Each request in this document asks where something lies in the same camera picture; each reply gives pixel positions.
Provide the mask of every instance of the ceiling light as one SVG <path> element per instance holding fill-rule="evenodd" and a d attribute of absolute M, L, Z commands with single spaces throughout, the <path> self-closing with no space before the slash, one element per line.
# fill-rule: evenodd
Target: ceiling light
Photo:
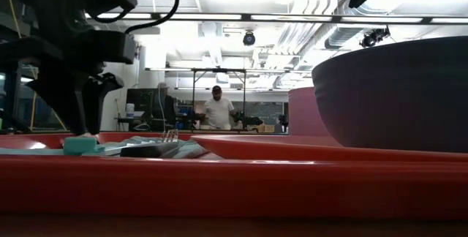
<path fill-rule="evenodd" d="M 174 90 L 190 90 L 190 91 L 192 91 L 193 88 L 191 88 L 191 87 L 175 87 Z M 195 90 L 209 91 L 209 90 L 211 90 L 211 88 L 195 87 Z"/>
<path fill-rule="evenodd" d="M 291 21 L 291 22 L 329 22 L 332 17 L 300 16 L 300 15 L 252 15 L 252 20 Z"/>
<path fill-rule="evenodd" d="M 33 79 L 21 77 L 21 83 L 29 83 L 30 81 L 33 81 Z"/>
<path fill-rule="evenodd" d="M 468 18 L 433 18 L 431 23 L 465 23 L 468 24 Z"/>
<path fill-rule="evenodd" d="M 157 72 L 191 72 L 192 69 L 189 68 L 146 68 L 147 70 L 157 71 Z"/>
<path fill-rule="evenodd" d="M 222 32 L 223 33 L 244 33 L 246 30 L 245 29 L 241 29 L 241 28 L 223 28 L 222 29 Z"/>
<path fill-rule="evenodd" d="M 363 24 L 338 24 L 338 27 L 341 28 L 346 28 L 346 29 L 362 29 Z M 366 24 L 366 29 L 385 29 L 386 25 L 385 24 Z"/>
<path fill-rule="evenodd" d="M 246 72 L 285 73 L 285 69 L 246 69 Z"/>
<path fill-rule="evenodd" d="M 306 70 L 292 70 L 290 71 L 291 73 L 312 73 L 312 70 L 306 71 Z"/>
<path fill-rule="evenodd" d="M 171 20 L 240 20 L 242 15 L 231 14 L 175 14 Z"/>
<path fill-rule="evenodd" d="M 348 23 L 419 23 L 423 19 L 422 18 L 406 18 L 406 17 L 399 17 L 399 16 L 386 16 L 386 17 L 369 17 L 369 16 L 355 16 L 355 17 L 343 17 L 341 18 L 341 22 L 348 22 Z"/>
<path fill-rule="evenodd" d="M 115 18 L 119 15 L 120 13 L 102 13 L 101 15 L 98 15 L 98 18 Z M 86 18 L 91 18 L 91 16 L 86 13 L 85 14 Z M 151 19 L 151 14 L 148 13 L 128 13 L 123 17 L 122 19 Z"/>

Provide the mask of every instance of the ceiling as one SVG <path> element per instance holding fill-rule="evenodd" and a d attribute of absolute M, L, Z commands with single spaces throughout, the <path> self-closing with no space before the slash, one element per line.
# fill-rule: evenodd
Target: ceiling
<path fill-rule="evenodd" d="M 138 0 L 134 12 L 168 12 L 174 0 Z M 336 15 L 468 15 L 468 0 L 368 0 L 351 10 L 347 0 L 181 0 L 178 13 L 289 13 Z M 123 30 L 141 21 L 119 21 L 104 29 Z M 303 23 L 173 21 L 159 26 L 154 44 L 163 45 L 171 67 L 312 69 L 331 56 L 357 50 L 363 33 L 375 26 Z M 389 26 L 383 44 L 431 37 L 467 35 L 468 26 Z M 245 31 L 256 43 L 244 46 Z M 167 73 L 173 77 L 174 72 Z M 179 77 L 191 77 L 179 73 Z M 310 84 L 309 75 L 280 75 L 275 87 Z"/>

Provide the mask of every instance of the cable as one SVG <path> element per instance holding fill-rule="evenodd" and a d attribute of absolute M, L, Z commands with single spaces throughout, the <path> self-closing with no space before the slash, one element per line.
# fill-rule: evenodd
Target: cable
<path fill-rule="evenodd" d="M 114 23 L 117 20 L 120 20 L 120 19 L 124 18 L 129 12 L 130 12 L 130 10 L 124 10 L 120 14 L 118 14 L 118 16 L 115 17 L 115 18 L 100 18 L 98 16 L 92 16 L 91 14 L 90 14 L 90 16 L 91 16 L 92 19 L 94 19 L 95 21 L 97 21 L 99 23 L 109 24 L 109 23 Z"/>
<path fill-rule="evenodd" d="M 152 27 L 152 26 L 158 26 L 158 25 L 163 24 L 164 22 L 168 21 L 168 20 L 171 19 L 171 18 L 174 16 L 174 14 L 176 13 L 176 11 L 177 11 L 177 9 L 178 9 L 179 1 L 180 1 L 180 0 L 175 0 L 175 1 L 174 1 L 173 8 L 169 11 L 169 13 L 168 13 L 166 16 L 160 18 L 159 20 L 150 22 L 150 23 L 131 26 L 131 27 L 129 27 L 129 28 L 125 31 L 125 34 L 130 34 L 130 32 L 136 31 L 136 30 L 138 30 L 138 29 L 145 29 L 145 28 L 149 28 L 149 27 Z"/>
<path fill-rule="evenodd" d="M 15 12 L 15 7 L 13 6 L 13 0 L 8 0 L 8 3 L 10 4 L 10 10 L 12 12 L 13 21 L 15 22 L 15 27 L 16 27 L 16 32 L 18 33 L 18 38 L 21 39 L 23 36 L 21 35 L 20 25 L 18 23 L 18 19 L 16 18 L 16 12 Z M 29 68 L 30 68 L 30 70 L 32 72 L 33 78 L 36 80 L 37 79 L 37 74 L 34 71 L 34 68 L 31 65 L 29 65 Z M 34 96 L 33 96 L 33 100 L 32 100 L 32 109 L 31 109 L 31 122 L 29 124 L 29 129 L 30 130 L 33 129 L 33 125 L 34 125 L 34 117 L 35 117 L 35 114 L 36 114 L 36 100 L 37 100 L 37 93 L 34 92 Z M 54 116 L 57 118 L 58 122 L 62 126 L 62 128 L 64 130 L 67 130 L 64 123 L 61 121 L 59 116 L 57 116 L 57 113 L 53 109 L 52 109 L 52 111 L 53 111 Z"/>
<path fill-rule="evenodd" d="M 158 100 L 159 100 L 159 107 L 161 108 L 162 113 L 162 126 L 164 128 L 164 132 L 166 132 L 166 119 L 164 117 L 164 108 L 162 107 L 161 103 L 161 86 L 158 84 Z"/>

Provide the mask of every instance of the metal frame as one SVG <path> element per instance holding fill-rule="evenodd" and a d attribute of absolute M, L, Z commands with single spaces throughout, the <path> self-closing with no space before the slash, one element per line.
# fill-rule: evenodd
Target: metal frame
<path fill-rule="evenodd" d="M 167 13 L 132 12 L 122 20 L 158 20 Z M 400 15 L 290 15 L 257 13 L 180 13 L 169 21 L 220 21 L 220 22 L 274 22 L 274 23 L 332 23 L 367 25 L 415 25 L 415 26 L 463 26 L 468 25 L 464 16 L 400 16 Z"/>
<path fill-rule="evenodd" d="M 4 91 L 5 91 L 5 104 L 4 113 L 17 120 L 18 106 L 19 106 L 19 93 L 21 85 L 21 62 L 12 62 L 7 66 L 2 67 L 2 72 L 5 73 Z M 13 127 L 14 123 L 3 121 L 1 124 L 2 129 Z"/>
<path fill-rule="evenodd" d="M 214 72 L 214 73 L 218 73 L 218 72 L 223 72 L 223 73 L 228 73 L 228 72 L 234 72 L 235 76 L 237 76 L 237 78 L 239 78 L 239 80 L 241 80 L 241 82 L 244 84 L 244 102 L 242 104 L 242 110 L 244 111 L 244 117 L 246 116 L 246 79 L 247 79 L 247 71 L 246 69 L 223 69 L 223 68 L 210 68 L 210 69 L 196 69 L 196 68 L 192 68 L 191 71 L 193 71 L 193 85 L 192 85 L 192 109 L 193 109 L 193 114 L 192 114 L 192 117 L 190 119 L 191 123 L 190 123 L 190 129 L 193 130 L 193 121 L 195 119 L 195 84 L 198 82 L 199 79 L 201 79 L 201 77 L 203 77 L 207 72 Z M 202 75 L 200 75 L 200 77 L 197 78 L 196 74 L 197 72 L 203 72 Z M 237 72 L 240 72 L 240 73 L 243 73 L 244 74 L 244 80 L 242 80 L 242 78 L 239 77 L 239 75 L 237 74 Z M 242 127 L 243 129 L 246 127 L 245 125 L 245 122 L 242 121 Z"/>

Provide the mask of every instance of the white t-shirt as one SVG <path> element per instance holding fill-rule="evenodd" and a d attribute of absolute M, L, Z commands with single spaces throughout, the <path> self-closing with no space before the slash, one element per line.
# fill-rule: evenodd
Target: white t-shirt
<path fill-rule="evenodd" d="M 213 128 L 231 129 L 229 124 L 229 112 L 234 110 L 232 102 L 221 97 L 219 101 L 211 98 L 203 106 L 203 113 L 208 117 L 208 123 Z"/>

